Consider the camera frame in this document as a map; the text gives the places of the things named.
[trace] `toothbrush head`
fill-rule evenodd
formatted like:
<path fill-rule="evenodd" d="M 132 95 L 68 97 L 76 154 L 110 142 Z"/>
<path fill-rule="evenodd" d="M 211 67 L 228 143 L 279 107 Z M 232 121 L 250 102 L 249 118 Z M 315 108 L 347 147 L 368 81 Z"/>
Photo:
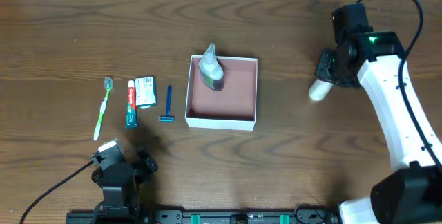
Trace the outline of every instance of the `toothbrush head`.
<path fill-rule="evenodd" d="M 104 88 L 106 90 L 111 90 L 113 87 L 113 80 L 112 77 L 105 77 L 104 78 Z"/>

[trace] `toothpaste tube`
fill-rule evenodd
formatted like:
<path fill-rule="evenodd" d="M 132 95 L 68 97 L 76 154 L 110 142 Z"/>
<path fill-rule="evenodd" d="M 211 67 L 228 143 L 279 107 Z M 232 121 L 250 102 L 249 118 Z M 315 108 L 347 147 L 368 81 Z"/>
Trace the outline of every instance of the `toothpaste tube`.
<path fill-rule="evenodd" d="M 135 105 L 135 82 L 130 80 L 127 87 L 126 128 L 136 128 L 138 124 L 137 109 Z"/>

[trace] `green toothbrush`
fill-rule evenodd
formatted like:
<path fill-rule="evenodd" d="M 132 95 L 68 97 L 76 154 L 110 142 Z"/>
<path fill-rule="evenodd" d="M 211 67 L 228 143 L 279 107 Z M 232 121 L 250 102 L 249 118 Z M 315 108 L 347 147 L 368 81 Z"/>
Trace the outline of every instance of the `green toothbrush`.
<path fill-rule="evenodd" d="M 97 122 L 97 126 L 95 127 L 95 131 L 94 131 L 94 141 L 97 141 L 97 139 L 98 139 L 99 130 L 102 127 L 103 114 L 104 114 L 104 111 L 106 110 L 106 105 L 107 105 L 107 102 L 108 102 L 109 92 L 112 90 L 112 87 L 113 87 L 113 80 L 112 80 L 112 78 L 111 77 L 105 77 L 104 78 L 104 88 L 107 90 L 107 93 L 106 93 L 106 97 L 104 98 L 104 100 L 102 102 L 102 106 L 99 108 L 98 122 Z"/>

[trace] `white bottle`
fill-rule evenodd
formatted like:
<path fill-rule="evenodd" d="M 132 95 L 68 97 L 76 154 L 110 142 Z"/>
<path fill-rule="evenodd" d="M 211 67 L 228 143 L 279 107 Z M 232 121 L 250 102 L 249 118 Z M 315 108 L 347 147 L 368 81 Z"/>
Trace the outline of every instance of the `white bottle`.
<path fill-rule="evenodd" d="M 224 71 L 216 60 L 215 44 L 210 44 L 204 52 L 198 67 L 200 68 L 201 80 L 210 89 L 221 91 L 224 88 Z"/>

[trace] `open box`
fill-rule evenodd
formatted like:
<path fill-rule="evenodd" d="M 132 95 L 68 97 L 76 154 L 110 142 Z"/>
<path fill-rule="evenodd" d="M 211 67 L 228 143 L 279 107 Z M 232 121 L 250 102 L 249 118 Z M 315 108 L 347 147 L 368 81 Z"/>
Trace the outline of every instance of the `open box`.
<path fill-rule="evenodd" d="M 256 122 L 258 60 L 217 57 L 224 71 L 224 88 L 213 91 L 201 80 L 192 55 L 187 84 L 186 121 L 189 127 L 253 131 Z"/>

